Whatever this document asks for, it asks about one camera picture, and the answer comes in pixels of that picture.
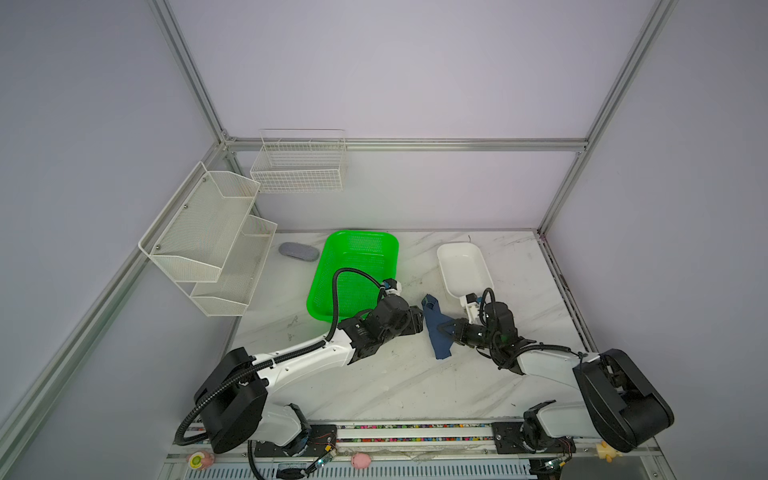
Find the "dark blue paper napkin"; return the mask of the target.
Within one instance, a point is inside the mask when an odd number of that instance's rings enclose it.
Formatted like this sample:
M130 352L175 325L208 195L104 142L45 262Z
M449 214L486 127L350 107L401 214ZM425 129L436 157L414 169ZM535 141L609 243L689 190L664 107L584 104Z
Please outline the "dark blue paper napkin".
M424 296L421 305L424 323L428 330L435 358L437 360L445 360L451 356L451 347L454 340L439 333L437 327L441 323L453 322L454 320L441 311L439 301L430 294Z

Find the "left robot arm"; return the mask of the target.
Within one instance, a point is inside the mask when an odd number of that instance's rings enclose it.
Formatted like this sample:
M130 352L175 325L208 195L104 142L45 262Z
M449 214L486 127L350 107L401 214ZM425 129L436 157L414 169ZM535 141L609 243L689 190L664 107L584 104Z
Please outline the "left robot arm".
M319 373L375 355L387 342L423 331L424 315L402 297L382 297L372 309L332 324L328 334L293 349L251 356L228 352L194 397L193 419L215 454L250 441L271 444L287 456L302 453L312 425L295 403L280 403L278 392Z

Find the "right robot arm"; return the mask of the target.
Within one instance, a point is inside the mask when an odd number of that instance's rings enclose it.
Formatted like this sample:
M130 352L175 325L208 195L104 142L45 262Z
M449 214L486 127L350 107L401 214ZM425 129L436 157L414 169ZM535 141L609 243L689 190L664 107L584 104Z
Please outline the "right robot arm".
M499 301L476 301L474 319L445 315L436 299L422 300L437 359L455 345L477 351L497 369L534 376L578 392L570 402L544 400L523 414L514 444L539 453L560 441L601 439L627 453L674 424L672 408L629 355L620 349L581 352L519 334L514 315Z

